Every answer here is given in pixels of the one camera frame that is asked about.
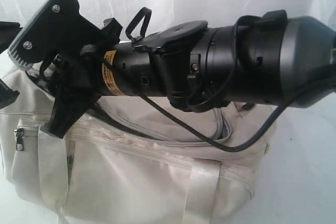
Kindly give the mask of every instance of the screw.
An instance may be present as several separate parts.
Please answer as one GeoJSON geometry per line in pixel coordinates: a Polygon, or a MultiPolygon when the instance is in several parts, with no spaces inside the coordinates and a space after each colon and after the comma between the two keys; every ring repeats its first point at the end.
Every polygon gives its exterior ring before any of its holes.
{"type": "Polygon", "coordinates": [[[54,13],[59,13],[60,10],[61,10],[61,7],[59,7],[59,5],[53,5],[52,6],[52,11],[54,13]]]}
{"type": "Polygon", "coordinates": [[[23,43],[23,48],[30,50],[33,47],[33,44],[30,41],[26,41],[23,43]]]}
{"type": "Polygon", "coordinates": [[[196,63],[192,64],[192,65],[191,65],[191,69],[192,69],[194,72],[198,71],[198,65],[197,65],[196,63]]]}

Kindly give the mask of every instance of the zipper pull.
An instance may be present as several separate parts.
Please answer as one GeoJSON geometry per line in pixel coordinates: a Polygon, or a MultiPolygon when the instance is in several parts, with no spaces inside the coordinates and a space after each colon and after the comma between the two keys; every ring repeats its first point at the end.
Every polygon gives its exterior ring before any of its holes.
{"type": "Polygon", "coordinates": [[[25,150],[25,146],[23,143],[23,137],[25,134],[24,128],[18,128],[15,131],[15,139],[16,139],[16,150],[22,152],[25,150]]]}

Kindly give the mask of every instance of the yellow warning label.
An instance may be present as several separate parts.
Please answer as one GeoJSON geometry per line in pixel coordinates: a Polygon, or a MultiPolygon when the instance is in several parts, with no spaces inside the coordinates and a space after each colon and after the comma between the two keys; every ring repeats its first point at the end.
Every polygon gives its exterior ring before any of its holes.
{"type": "MultiPolygon", "coordinates": [[[[105,53],[104,59],[107,60],[111,65],[113,65],[113,59],[116,55],[116,50],[107,51],[105,53]]],[[[121,90],[118,88],[112,71],[110,71],[104,64],[102,65],[102,74],[103,79],[106,84],[106,87],[114,94],[114,95],[125,95],[121,90]]]]}

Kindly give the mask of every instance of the bag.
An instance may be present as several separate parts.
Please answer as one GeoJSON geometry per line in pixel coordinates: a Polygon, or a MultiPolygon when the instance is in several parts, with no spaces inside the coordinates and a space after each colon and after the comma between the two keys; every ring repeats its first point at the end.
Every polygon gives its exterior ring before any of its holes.
{"type": "MultiPolygon", "coordinates": [[[[119,123],[149,138],[120,131],[88,114],[64,139],[40,130],[53,97],[14,69],[3,79],[17,101],[0,111],[6,178],[20,198],[58,214],[60,223],[223,223],[254,195],[255,175],[275,131],[238,153],[218,150],[135,97],[99,103],[119,123]]],[[[162,107],[226,145],[245,142],[271,108],[241,103],[201,114],[162,107]]]]}

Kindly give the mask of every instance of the white background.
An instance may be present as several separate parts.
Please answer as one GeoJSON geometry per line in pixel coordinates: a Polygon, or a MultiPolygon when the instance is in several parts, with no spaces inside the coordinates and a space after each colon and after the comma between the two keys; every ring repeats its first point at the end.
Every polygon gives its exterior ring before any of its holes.
{"type": "MultiPolygon", "coordinates": [[[[45,0],[0,0],[0,20],[24,25],[45,0]]],[[[187,20],[232,25],[243,14],[284,8],[289,16],[312,15],[336,28],[334,0],[79,0],[81,13],[99,26],[113,12],[127,25],[142,6],[153,9],[150,31],[187,20]]],[[[11,67],[0,56],[0,76],[11,67]]],[[[289,109],[278,121],[264,158],[256,196],[228,223],[334,223],[336,219],[336,96],[306,110],[289,109]]],[[[55,215],[17,198],[0,175],[1,223],[54,223],[55,215]]]]}

